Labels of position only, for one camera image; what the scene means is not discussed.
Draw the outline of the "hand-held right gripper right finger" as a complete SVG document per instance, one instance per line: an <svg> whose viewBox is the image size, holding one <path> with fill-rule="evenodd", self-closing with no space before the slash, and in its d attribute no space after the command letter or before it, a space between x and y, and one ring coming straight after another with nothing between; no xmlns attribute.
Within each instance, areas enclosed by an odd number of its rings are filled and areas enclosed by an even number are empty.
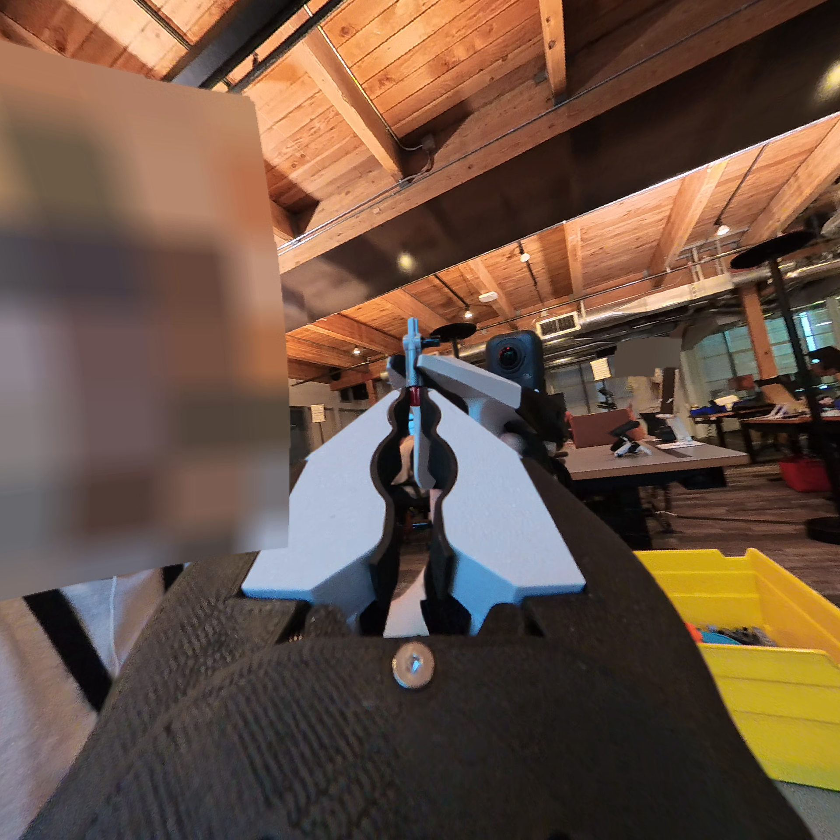
<svg viewBox="0 0 840 840"><path fill-rule="evenodd" d="M429 468L440 487L420 602L430 635L476 635L491 609L580 594L585 578L522 460L515 434L487 430L426 392Z"/></svg>

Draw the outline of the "black white device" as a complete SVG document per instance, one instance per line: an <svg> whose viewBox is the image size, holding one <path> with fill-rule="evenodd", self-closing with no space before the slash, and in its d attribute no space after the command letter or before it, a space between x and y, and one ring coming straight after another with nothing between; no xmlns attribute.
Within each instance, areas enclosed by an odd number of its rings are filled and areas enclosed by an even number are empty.
<svg viewBox="0 0 840 840"><path fill-rule="evenodd" d="M651 455L653 451L636 439L632 432L641 427L641 424L636 420L630 420L609 432L614 438L611 446L611 452L616 458L622 458L632 455Z"/></svg>

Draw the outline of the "brown box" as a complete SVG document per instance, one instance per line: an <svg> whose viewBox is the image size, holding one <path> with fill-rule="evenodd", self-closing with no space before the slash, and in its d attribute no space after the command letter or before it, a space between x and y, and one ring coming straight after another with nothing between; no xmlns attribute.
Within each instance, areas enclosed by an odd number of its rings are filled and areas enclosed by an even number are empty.
<svg viewBox="0 0 840 840"><path fill-rule="evenodd" d="M572 443L577 449L611 445L615 439L611 435L614 429L635 422L634 415L626 408L585 415L567 413L566 418Z"/></svg>

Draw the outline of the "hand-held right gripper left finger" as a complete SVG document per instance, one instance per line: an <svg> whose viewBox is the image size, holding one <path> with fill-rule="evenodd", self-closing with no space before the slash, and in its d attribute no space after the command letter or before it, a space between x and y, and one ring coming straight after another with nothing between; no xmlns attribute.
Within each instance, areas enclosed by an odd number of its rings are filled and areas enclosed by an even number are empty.
<svg viewBox="0 0 840 840"><path fill-rule="evenodd" d="M391 484L409 407L407 391L392 392L307 458L290 491L288 546L259 552L245 595L335 606L360 634L384 634L399 571Z"/></svg>

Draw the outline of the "red plastic bin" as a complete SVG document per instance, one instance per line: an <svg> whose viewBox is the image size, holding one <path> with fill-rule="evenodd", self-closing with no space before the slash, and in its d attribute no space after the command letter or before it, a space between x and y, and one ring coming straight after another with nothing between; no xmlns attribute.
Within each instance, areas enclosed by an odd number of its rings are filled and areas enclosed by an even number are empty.
<svg viewBox="0 0 840 840"><path fill-rule="evenodd" d="M826 467L819 458L789 456L779 461L780 476L785 485L801 493L828 493L831 483Z"/></svg>

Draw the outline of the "silver air duct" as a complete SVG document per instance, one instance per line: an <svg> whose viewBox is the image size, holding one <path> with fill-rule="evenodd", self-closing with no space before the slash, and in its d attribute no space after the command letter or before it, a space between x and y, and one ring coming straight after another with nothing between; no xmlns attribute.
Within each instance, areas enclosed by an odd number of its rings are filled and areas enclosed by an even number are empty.
<svg viewBox="0 0 840 840"><path fill-rule="evenodd" d="M614 322L664 312L695 301L706 300L723 292L733 291L735 288L736 283L733 278L729 273L724 272L711 278L701 278L677 287L651 292L624 303L587 308L584 310L584 315L578 318L579 328L583 332L602 329Z"/></svg>

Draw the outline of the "grey connector red-tipped axle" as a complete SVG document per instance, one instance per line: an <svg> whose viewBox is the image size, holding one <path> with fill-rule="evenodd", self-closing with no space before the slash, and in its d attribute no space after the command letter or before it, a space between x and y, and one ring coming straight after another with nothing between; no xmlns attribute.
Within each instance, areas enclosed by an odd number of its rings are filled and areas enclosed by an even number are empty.
<svg viewBox="0 0 840 840"><path fill-rule="evenodd" d="M417 318L409 318L406 325L406 335L403 337L403 349L405 357L405 388L409 395L409 404L412 408L421 405L421 377L417 370L419 357L425 348L438 347L440 338L425 338L420 331Z"/></svg>

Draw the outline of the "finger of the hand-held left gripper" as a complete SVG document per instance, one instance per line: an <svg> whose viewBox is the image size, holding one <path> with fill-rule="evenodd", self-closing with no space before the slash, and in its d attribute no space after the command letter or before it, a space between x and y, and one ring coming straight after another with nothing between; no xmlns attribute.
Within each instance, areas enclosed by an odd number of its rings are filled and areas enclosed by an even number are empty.
<svg viewBox="0 0 840 840"><path fill-rule="evenodd" d="M454 357L423 354L418 362L430 390L444 394L492 434L523 429L517 413L522 402L519 384Z"/></svg>
<svg viewBox="0 0 840 840"><path fill-rule="evenodd" d="M435 403L413 406L413 472L416 484L423 490L438 489L432 467L434 434L438 424L438 408Z"/></svg>

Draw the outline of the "pile of toy bricks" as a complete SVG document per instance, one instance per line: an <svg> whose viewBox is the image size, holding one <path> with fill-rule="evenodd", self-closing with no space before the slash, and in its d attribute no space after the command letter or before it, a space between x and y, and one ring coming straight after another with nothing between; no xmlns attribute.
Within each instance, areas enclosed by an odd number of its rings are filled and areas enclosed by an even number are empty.
<svg viewBox="0 0 840 840"><path fill-rule="evenodd" d="M691 638L698 645L738 645L762 648L783 647L757 626L699 626L689 622L684 622L684 625Z"/></svg>

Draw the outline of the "yellow plastic bin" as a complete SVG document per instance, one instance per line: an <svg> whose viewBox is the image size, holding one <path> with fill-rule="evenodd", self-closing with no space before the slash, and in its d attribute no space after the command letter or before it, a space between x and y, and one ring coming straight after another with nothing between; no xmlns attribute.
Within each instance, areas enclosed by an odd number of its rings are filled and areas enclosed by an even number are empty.
<svg viewBox="0 0 840 840"><path fill-rule="evenodd" d="M685 622L783 647L700 644L731 718L777 781L839 790L839 611L756 549L637 552Z"/></svg>

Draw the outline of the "operator in white shirt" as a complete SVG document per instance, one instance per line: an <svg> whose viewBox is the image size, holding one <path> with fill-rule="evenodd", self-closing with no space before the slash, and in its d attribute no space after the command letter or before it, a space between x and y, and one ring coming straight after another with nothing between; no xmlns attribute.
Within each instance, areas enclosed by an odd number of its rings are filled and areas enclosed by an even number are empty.
<svg viewBox="0 0 840 840"><path fill-rule="evenodd" d="M181 564L1 603L1 838L20 838L88 740Z"/></svg>

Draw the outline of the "office desk with dark legs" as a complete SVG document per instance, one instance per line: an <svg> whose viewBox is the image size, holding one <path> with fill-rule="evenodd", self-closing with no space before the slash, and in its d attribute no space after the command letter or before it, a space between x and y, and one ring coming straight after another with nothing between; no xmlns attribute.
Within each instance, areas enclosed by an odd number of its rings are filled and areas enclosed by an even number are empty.
<svg viewBox="0 0 840 840"><path fill-rule="evenodd" d="M668 487L675 482L684 485L687 481L702 489L724 487L723 470L749 462L744 453L708 444L645 446L647 454L618 457L607 445L573 448L565 457L578 498L632 550L652 548L642 488Z"/></svg>

